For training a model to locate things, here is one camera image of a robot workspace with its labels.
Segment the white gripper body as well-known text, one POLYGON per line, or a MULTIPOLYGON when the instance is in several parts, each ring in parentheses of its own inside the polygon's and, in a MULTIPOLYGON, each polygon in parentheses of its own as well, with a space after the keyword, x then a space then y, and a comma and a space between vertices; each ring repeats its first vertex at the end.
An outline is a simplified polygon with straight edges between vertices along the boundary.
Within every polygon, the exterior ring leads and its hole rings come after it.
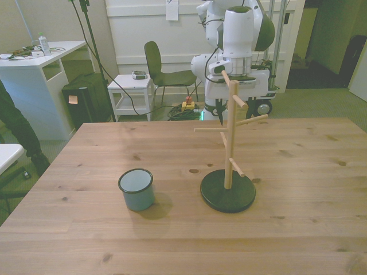
MULTIPOLYGON (((242 76, 229 76, 230 80, 239 82, 238 96, 243 100, 249 97, 265 96, 268 93, 269 70, 253 70, 252 73, 242 76)), ((209 75, 205 82, 206 99, 229 99, 229 88, 223 75, 209 75)))

